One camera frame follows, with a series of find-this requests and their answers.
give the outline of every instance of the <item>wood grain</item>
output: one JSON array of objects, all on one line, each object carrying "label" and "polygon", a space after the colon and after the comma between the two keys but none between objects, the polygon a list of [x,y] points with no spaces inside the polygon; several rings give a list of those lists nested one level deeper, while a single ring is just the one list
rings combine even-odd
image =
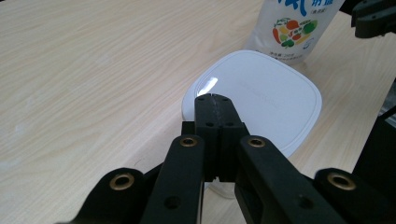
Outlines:
[{"label": "wood grain", "polygon": [[[162,162],[180,133],[185,90],[244,46],[261,5],[1,2],[1,222],[70,220],[104,174]],[[359,40],[348,26],[339,13],[295,66],[323,97],[318,123],[290,157],[307,175],[351,170],[395,78],[394,35]],[[203,222],[244,219],[235,200],[208,191]]]}]

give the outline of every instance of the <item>plastic bottle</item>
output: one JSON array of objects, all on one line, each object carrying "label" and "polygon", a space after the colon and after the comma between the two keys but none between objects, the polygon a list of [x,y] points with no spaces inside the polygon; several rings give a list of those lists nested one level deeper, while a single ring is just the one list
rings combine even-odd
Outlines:
[{"label": "plastic bottle", "polygon": [[264,0],[245,49],[286,64],[302,62],[345,0]]}]

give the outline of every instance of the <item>white container lid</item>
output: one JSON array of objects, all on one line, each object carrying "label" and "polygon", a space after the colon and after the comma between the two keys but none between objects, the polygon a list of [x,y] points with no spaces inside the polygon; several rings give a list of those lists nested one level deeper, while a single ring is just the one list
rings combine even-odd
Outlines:
[{"label": "white container lid", "polygon": [[320,93],[308,78],[251,50],[225,56],[189,87],[184,120],[194,121],[194,99],[206,93],[230,98],[250,134],[268,138],[286,157],[308,136],[321,109]]}]

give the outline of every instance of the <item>wooden table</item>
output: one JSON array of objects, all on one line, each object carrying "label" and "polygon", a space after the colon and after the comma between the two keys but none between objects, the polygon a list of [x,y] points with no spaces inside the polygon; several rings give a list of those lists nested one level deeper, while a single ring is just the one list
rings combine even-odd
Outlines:
[{"label": "wooden table", "polygon": [[[71,220],[98,180],[161,163],[181,99],[211,64],[241,49],[261,0],[0,3],[0,218]],[[357,39],[338,13],[304,63],[318,122],[290,157],[312,176],[351,171],[395,78],[395,35]],[[244,223],[207,190],[203,223]]]}]

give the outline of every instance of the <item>light wood surface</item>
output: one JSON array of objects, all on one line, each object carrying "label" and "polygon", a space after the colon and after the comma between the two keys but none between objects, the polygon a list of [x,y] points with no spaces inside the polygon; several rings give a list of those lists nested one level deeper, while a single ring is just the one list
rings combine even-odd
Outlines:
[{"label": "light wood surface", "polygon": [[[0,3],[0,222],[71,220],[106,173],[161,163],[185,90],[241,49],[261,0]],[[319,88],[317,124],[290,157],[351,171],[395,78],[394,35],[357,39],[338,13],[294,66]],[[244,223],[205,193],[203,223]]]}]

